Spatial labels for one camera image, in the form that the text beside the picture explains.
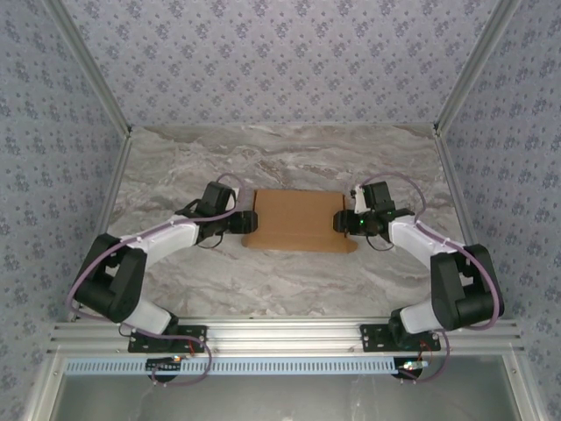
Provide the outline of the brown cardboard box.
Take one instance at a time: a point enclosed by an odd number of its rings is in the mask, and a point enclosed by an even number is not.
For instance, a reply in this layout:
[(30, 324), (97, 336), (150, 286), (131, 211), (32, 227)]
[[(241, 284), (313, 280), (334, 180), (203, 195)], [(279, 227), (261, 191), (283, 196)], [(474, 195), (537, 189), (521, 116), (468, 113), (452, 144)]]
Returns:
[(333, 228), (334, 216), (345, 209), (341, 192), (257, 189), (253, 210), (258, 227), (242, 238), (242, 245), (256, 250), (353, 253), (358, 243)]

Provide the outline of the small circuit board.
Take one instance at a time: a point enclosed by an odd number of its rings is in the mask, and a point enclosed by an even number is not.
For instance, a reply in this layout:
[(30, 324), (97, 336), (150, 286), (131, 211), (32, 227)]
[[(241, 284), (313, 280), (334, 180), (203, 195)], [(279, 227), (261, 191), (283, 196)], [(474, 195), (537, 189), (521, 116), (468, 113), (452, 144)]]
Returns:
[(397, 374), (406, 378), (419, 377), (423, 370), (429, 367), (429, 363), (423, 359), (395, 358), (394, 364)]
[(181, 357), (149, 358), (145, 363), (146, 372), (176, 372), (181, 369)]

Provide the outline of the grey metal lower panel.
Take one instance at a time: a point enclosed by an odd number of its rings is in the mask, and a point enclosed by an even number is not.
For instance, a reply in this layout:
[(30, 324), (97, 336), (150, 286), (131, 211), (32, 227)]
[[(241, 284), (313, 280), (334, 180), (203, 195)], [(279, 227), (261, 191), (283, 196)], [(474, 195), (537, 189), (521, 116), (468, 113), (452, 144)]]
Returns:
[(156, 387), (121, 365), (51, 360), (22, 421), (550, 421), (513, 355), (454, 357), (421, 384), (389, 374), (249, 375), (222, 359), (221, 375)]

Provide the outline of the aluminium side rail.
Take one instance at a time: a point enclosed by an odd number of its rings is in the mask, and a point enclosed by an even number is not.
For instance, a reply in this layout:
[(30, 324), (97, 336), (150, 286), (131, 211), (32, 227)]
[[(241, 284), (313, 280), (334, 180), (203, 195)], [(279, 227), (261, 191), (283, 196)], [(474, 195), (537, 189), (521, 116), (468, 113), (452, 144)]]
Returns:
[[(103, 200), (103, 206), (101, 210), (100, 217), (96, 222), (96, 228), (94, 230), (92, 241), (95, 241), (96, 238), (106, 233), (110, 225), (110, 216), (113, 212), (115, 202), (117, 200), (117, 193), (119, 191), (122, 177), (124, 175), (124, 169), (129, 158), (129, 154), (131, 151), (131, 128), (125, 134), (123, 144), (119, 149), (119, 153), (117, 156), (117, 162), (115, 164), (114, 169), (112, 170), (112, 174), (110, 177), (110, 185), (107, 192), (106, 197)], [(82, 306), (75, 301), (75, 293), (82, 285), (83, 281), (89, 274), (89, 266), (86, 265), (83, 270), (82, 268), (78, 271), (78, 276), (76, 280), (73, 282), (71, 289), (67, 294), (67, 298), (65, 300), (65, 307), (67, 308), (67, 321), (74, 322), (79, 319), (93, 319), (93, 320), (101, 320), (104, 321), (104, 318), (99, 318), (96, 314), (89, 314), (87, 312), (82, 311)]]
[(465, 241), (466, 252), (469, 253), (475, 260), (472, 263), (475, 272), (479, 273), (479, 278), (483, 286), (487, 286), (488, 294), (492, 297), (493, 310), (491, 318), (483, 325), (475, 325), (472, 330), (485, 330), (490, 329), (498, 321), (499, 317), (504, 312), (504, 301), (501, 296), (501, 290), (497, 282), (497, 277), (494, 269), (494, 264), (489, 251), (478, 243), (477, 236), (474, 231), (472, 220), (468, 215), (467, 206), (464, 196), (462, 194), (458, 176), (455, 172), (451, 160), (451, 154), (446, 145), (444, 137), (439, 133), (438, 127), (433, 127), (435, 141), (439, 158), (442, 162), (444, 175), (451, 191), (452, 200), (458, 216), (458, 222)]

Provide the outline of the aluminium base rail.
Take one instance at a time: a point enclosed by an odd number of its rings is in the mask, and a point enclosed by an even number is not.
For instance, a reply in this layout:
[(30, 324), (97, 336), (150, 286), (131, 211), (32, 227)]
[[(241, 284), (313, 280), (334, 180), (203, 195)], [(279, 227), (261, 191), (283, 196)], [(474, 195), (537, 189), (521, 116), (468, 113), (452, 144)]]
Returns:
[[(363, 352), (361, 325), (385, 324), (385, 318), (182, 318), (182, 325), (205, 325), (215, 356), (352, 356)], [(525, 351), (516, 322), (500, 320), (485, 331), (459, 329), (448, 334), (451, 354), (502, 355)], [(127, 351), (127, 340), (111, 323), (79, 320), (58, 323), (46, 343), (48, 353), (113, 355)]]

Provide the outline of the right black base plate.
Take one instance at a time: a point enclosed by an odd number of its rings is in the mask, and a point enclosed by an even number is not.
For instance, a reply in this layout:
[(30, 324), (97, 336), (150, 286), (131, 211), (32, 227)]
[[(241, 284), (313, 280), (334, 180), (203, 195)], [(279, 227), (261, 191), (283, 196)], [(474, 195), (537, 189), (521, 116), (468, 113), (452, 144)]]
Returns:
[(439, 336), (433, 332), (411, 334), (388, 324), (361, 325), (359, 332), (366, 353), (441, 350)]

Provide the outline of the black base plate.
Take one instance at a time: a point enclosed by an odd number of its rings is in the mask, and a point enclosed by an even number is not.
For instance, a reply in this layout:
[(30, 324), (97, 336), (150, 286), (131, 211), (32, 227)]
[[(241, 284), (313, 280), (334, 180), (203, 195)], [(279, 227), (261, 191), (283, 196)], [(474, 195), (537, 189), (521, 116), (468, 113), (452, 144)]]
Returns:
[(174, 325), (168, 327), (162, 335), (164, 339), (134, 332), (128, 343), (129, 353), (205, 353), (203, 346), (192, 339), (170, 339), (169, 336), (189, 336), (205, 342), (207, 327), (205, 325)]
[(411, 334), (388, 324), (361, 325), (359, 332), (366, 353), (441, 350), (439, 336), (433, 332)]

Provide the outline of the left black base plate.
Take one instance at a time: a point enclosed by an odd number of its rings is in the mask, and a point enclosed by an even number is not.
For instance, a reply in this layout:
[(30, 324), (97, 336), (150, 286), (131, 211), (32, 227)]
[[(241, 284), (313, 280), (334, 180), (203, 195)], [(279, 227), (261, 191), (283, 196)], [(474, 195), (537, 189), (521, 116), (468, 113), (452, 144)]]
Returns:
[(162, 335), (164, 339), (134, 332), (128, 343), (129, 353), (205, 353), (203, 346), (192, 339), (170, 339), (169, 336), (189, 336), (205, 342), (207, 327), (205, 325), (174, 325), (168, 327)]

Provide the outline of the aluminium frame post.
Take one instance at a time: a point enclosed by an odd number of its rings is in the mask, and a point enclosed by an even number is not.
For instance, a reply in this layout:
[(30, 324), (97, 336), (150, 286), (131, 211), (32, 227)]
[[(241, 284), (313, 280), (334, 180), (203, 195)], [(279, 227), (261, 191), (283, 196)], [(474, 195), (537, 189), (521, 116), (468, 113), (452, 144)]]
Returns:
[(497, 0), (473, 50), (462, 67), (451, 93), (444, 103), (443, 109), (435, 121), (435, 133), (438, 137), (442, 138), (450, 129), (454, 118), (501, 40), (502, 34), (507, 29), (521, 2), (522, 0)]
[(124, 113), (121, 111), (117, 99), (105, 81), (101, 69), (96, 64), (96, 60), (89, 51), (78, 26), (75, 24), (66, 6), (61, 0), (41, 1), (49, 12), (61, 37), (67, 43), (68, 48), (96, 94), (97, 99), (103, 106), (111, 123), (120, 135), (127, 137), (130, 133), (130, 126), (126, 121)]

